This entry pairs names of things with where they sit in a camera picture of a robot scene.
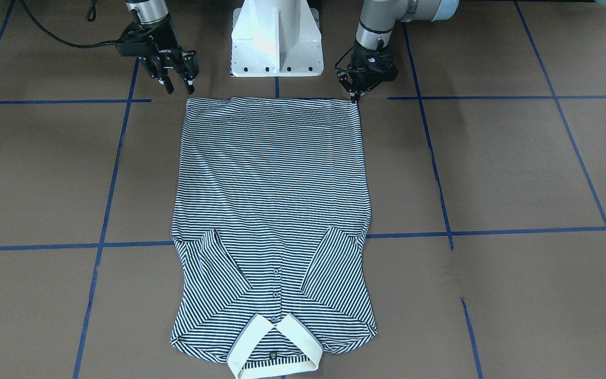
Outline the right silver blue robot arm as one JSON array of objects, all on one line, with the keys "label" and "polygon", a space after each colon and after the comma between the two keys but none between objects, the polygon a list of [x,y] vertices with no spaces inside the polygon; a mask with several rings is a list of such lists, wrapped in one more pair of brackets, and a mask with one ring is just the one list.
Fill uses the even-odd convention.
[{"label": "right silver blue robot arm", "polygon": [[123,57],[136,57],[149,77],[157,79],[169,94],[175,88],[168,70],[174,70],[192,95],[199,74],[197,52],[180,45],[166,2],[127,1],[126,5],[133,21],[116,41],[116,50]]}]

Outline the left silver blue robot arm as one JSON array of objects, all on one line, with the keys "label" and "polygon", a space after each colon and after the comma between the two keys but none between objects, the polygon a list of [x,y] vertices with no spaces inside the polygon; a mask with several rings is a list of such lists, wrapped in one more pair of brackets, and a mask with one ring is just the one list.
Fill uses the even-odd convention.
[{"label": "left silver blue robot arm", "polygon": [[355,41],[335,63],[337,79],[353,103],[378,85],[394,81],[397,69],[389,41],[397,22],[450,19],[458,1],[365,1]]}]

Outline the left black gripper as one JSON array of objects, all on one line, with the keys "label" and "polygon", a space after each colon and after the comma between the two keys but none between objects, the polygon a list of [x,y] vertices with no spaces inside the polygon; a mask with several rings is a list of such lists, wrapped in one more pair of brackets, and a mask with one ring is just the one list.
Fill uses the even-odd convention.
[{"label": "left black gripper", "polygon": [[378,50],[352,46],[335,63],[335,69],[337,79],[350,94],[352,103],[358,103],[361,95],[379,84],[394,81],[399,74],[390,46]]}]

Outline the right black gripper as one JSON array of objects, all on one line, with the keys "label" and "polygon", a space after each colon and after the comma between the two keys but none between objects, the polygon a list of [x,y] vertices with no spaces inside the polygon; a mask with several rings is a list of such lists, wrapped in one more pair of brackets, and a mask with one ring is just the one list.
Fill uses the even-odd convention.
[{"label": "right black gripper", "polygon": [[182,77],[188,95],[195,93],[194,80],[199,75],[197,51],[181,47],[173,20],[130,23],[116,41],[116,50],[123,57],[137,57],[150,77],[162,80],[167,94],[175,91],[169,69]]}]

